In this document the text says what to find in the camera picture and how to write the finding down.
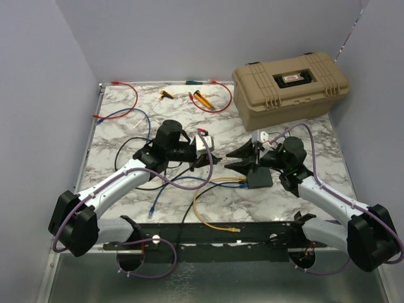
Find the black network switch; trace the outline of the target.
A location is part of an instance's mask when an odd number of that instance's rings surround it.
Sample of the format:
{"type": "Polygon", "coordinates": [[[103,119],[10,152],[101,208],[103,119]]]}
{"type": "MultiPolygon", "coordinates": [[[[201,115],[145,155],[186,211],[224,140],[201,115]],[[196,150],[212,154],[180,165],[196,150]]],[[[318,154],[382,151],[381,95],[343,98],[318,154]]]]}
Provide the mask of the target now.
{"type": "Polygon", "coordinates": [[[247,188],[259,189],[273,186],[271,170],[266,167],[258,167],[247,174],[247,188]]]}

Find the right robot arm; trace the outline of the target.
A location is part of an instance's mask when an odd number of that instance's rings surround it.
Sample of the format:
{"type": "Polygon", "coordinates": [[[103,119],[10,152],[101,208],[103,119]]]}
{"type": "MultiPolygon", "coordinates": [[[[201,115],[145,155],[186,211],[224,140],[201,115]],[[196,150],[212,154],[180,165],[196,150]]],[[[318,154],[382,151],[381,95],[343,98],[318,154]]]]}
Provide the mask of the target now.
{"type": "Polygon", "coordinates": [[[284,190],[313,203],[336,220],[331,223],[311,214],[294,220],[296,227],[290,231],[290,240],[295,246],[320,242],[344,252],[366,272],[395,256],[403,257],[403,243],[388,210],[381,205],[367,206],[322,183],[304,165],[307,152],[301,139],[288,137],[274,149],[249,140],[227,156],[236,161],[225,168],[243,175],[260,168],[279,171],[284,190]]]}

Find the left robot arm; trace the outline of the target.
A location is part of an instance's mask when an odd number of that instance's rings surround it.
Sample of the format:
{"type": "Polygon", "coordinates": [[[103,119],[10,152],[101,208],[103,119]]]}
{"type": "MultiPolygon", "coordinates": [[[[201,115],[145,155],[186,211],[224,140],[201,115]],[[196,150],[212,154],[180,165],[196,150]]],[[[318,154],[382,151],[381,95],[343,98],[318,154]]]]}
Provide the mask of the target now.
{"type": "Polygon", "coordinates": [[[95,186],[80,193],[63,192],[57,199],[48,230],[54,236],[55,253],[69,251],[76,257],[87,253],[95,244],[119,242],[132,249],[140,235],[134,222],[119,217],[102,219],[102,215],[127,193],[146,184],[154,177],[180,185],[163,176],[170,162],[189,163],[190,167],[214,165],[214,140],[210,133],[199,129],[194,139],[187,137],[182,124],[166,120],[158,128],[155,138],[138,150],[118,171],[95,186]]]}

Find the yellow black utility knife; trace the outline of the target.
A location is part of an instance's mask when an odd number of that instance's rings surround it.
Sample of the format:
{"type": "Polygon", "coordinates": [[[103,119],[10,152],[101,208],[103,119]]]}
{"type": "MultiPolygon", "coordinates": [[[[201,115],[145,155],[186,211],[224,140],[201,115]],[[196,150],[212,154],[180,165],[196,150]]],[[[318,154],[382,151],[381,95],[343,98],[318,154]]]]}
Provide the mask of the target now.
{"type": "Polygon", "coordinates": [[[214,106],[211,104],[211,102],[204,97],[199,90],[196,90],[193,93],[194,98],[196,98],[201,104],[203,104],[207,109],[209,110],[214,110],[214,106]]]}

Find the tan plastic toolbox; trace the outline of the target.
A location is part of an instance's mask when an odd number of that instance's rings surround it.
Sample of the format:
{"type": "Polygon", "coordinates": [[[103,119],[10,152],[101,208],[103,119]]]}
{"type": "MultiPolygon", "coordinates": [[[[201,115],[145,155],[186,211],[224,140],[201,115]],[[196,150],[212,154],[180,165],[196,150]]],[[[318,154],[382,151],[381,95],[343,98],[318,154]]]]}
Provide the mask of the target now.
{"type": "Polygon", "coordinates": [[[246,131],[325,115],[350,89],[325,52],[249,63],[236,68],[232,79],[246,131]]]}

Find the green handled screwdriver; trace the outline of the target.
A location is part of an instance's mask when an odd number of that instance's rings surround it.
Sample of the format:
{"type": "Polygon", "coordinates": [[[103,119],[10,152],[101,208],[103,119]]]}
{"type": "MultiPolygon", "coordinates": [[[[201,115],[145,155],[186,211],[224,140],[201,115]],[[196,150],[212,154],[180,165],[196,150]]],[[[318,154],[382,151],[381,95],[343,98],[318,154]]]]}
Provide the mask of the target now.
{"type": "Polygon", "coordinates": [[[209,81],[196,81],[196,80],[181,80],[181,81],[166,81],[168,85],[207,85],[209,81]]]}

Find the black mounting rail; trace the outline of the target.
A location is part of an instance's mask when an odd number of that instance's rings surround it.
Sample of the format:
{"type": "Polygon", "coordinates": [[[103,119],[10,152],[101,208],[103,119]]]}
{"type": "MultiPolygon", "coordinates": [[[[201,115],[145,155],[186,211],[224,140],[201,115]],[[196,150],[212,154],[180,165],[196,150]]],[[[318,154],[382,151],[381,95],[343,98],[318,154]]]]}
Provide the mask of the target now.
{"type": "Polygon", "coordinates": [[[65,226],[60,242],[76,257],[87,253],[95,244],[106,251],[117,251],[117,259],[125,270],[135,270],[145,263],[210,263],[238,261],[286,262],[294,260],[310,268],[316,257],[304,255],[310,242],[345,251],[359,267],[367,266],[370,252],[369,233],[363,220],[354,218],[344,228],[320,220],[310,214],[293,222],[237,223],[240,232],[214,230],[202,223],[144,223],[138,225],[127,216],[118,219],[129,230],[120,240],[101,222],[90,220],[65,226]]]}

